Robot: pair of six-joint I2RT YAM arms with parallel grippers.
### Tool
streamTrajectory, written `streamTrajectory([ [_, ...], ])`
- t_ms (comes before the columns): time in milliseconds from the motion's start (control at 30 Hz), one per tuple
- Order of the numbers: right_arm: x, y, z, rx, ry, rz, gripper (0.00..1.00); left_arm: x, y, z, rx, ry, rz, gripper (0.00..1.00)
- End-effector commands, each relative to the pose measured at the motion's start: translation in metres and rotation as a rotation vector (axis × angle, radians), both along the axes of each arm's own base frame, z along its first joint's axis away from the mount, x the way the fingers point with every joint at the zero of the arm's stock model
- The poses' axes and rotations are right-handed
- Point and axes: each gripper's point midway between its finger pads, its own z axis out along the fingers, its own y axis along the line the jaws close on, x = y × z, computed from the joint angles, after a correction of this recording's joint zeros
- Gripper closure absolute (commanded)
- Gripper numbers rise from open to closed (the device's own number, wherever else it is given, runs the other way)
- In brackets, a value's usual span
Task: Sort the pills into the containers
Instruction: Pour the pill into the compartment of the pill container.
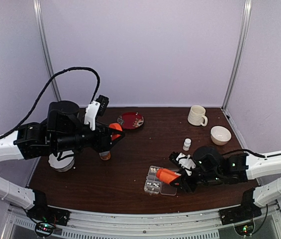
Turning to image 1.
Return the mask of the orange pill bottle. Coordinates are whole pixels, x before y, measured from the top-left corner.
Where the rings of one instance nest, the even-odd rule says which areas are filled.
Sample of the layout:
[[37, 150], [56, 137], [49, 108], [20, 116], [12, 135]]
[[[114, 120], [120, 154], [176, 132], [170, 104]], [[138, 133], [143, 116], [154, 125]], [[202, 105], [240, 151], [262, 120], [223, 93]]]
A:
[[167, 168], [160, 168], [156, 173], [156, 177], [166, 184], [169, 184], [171, 186], [178, 186], [181, 174], [171, 171]]

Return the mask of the grey lid pill bottle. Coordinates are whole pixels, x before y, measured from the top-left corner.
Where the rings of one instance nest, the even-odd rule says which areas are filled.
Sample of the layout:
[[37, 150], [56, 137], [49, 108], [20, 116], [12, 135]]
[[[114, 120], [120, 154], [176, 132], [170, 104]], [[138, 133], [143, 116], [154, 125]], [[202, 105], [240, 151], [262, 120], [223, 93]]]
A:
[[103, 151], [99, 153], [99, 156], [101, 158], [101, 160], [107, 161], [109, 159], [111, 159], [111, 153], [110, 151]]

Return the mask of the clear plastic pill organizer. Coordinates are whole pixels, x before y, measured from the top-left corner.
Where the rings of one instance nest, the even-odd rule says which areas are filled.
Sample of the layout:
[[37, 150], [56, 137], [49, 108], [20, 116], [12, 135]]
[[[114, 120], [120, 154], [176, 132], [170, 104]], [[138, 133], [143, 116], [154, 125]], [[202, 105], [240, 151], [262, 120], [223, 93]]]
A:
[[162, 182], [157, 178], [157, 172], [160, 167], [151, 165], [146, 176], [144, 184], [144, 192], [149, 195], [163, 195], [163, 196], [175, 196], [177, 194], [177, 188], [170, 186]]

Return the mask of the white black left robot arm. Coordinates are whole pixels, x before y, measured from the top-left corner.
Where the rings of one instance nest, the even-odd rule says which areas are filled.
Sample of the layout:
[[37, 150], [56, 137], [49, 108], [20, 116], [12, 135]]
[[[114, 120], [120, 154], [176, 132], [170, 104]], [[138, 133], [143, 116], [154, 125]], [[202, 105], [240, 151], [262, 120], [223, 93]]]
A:
[[[100, 96], [79, 118], [79, 106], [71, 101], [52, 102], [47, 119], [22, 124], [6, 136], [0, 135], [0, 162], [48, 157], [50, 166], [66, 172], [75, 164], [75, 156], [90, 147], [99, 154], [110, 150], [124, 138], [118, 123], [105, 125], [96, 119], [104, 114], [108, 98]], [[33, 212], [42, 221], [53, 216], [43, 192], [18, 186], [0, 177], [0, 197]]]

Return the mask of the white pill bottle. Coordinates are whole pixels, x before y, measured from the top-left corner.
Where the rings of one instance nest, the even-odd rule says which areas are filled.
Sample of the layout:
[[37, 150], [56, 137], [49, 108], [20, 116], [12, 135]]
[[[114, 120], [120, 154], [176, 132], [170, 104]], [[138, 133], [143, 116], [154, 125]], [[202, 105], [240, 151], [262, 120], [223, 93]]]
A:
[[191, 139], [190, 139], [190, 138], [186, 138], [186, 139], [184, 140], [183, 150], [184, 150], [184, 151], [189, 151], [190, 146], [191, 146]]

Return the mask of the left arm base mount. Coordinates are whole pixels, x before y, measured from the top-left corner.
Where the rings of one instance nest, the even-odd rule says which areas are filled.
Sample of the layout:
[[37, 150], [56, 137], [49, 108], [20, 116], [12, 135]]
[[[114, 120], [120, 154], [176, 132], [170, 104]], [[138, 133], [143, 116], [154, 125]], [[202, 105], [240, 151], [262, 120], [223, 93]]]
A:
[[70, 211], [50, 207], [45, 201], [34, 201], [34, 206], [24, 212], [34, 222], [34, 232], [39, 238], [51, 236], [57, 226], [66, 226], [70, 217]]

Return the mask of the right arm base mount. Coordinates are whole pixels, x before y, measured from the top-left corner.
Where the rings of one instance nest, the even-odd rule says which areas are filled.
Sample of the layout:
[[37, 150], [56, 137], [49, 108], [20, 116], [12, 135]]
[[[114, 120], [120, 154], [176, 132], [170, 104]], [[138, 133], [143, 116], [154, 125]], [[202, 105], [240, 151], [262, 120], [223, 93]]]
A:
[[233, 224], [235, 232], [245, 238], [255, 232], [254, 218], [261, 216], [262, 210], [253, 203], [242, 203], [219, 210], [219, 215], [223, 226]]

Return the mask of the orange bottle lid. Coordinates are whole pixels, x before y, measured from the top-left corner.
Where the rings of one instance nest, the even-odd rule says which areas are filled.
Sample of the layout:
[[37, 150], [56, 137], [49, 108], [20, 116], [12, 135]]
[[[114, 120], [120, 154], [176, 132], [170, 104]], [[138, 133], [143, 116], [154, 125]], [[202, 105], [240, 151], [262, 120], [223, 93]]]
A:
[[121, 125], [119, 123], [111, 123], [109, 125], [109, 128], [115, 130], [115, 132], [113, 132], [111, 134], [111, 140], [112, 141], [114, 141], [114, 140], [116, 140], [116, 139], [121, 137], [121, 133], [120, 132], [122, 132], [122, 127], [121, 127]]

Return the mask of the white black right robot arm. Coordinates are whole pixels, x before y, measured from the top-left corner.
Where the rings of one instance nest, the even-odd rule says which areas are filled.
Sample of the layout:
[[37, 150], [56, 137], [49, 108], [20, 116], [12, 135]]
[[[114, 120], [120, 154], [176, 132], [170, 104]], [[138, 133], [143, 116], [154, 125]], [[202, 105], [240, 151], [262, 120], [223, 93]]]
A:
[[[221, 154], [215, 147], [202, 146], [191, 156], [172, 152], [169, 160], [179, 169], [169, 184], [187, 193], [194, 192], [198, 185], [232, 185], [281, 174], [281, 150], [258, 154], [248, 149], [236, 149]], [[246, 220], [255, 210], [279, 198], [281, 177], [245, 191], [236, 216]]]

